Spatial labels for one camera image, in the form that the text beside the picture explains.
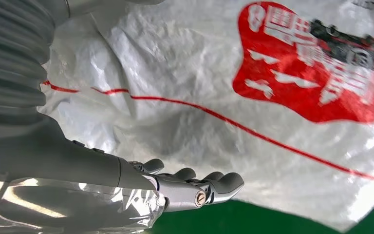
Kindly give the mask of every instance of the transparent plastic sheet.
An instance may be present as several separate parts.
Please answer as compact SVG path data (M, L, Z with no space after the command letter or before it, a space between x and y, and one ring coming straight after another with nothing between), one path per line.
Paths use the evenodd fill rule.
M24 178L0 173L0 233L130 234L151 228L164 209L156 191Z
M345 231L374 207L374 5L275 2L107 2L57 30L39 110L90 148L239 172L236 199ZM323 38L332 24L353 37Z

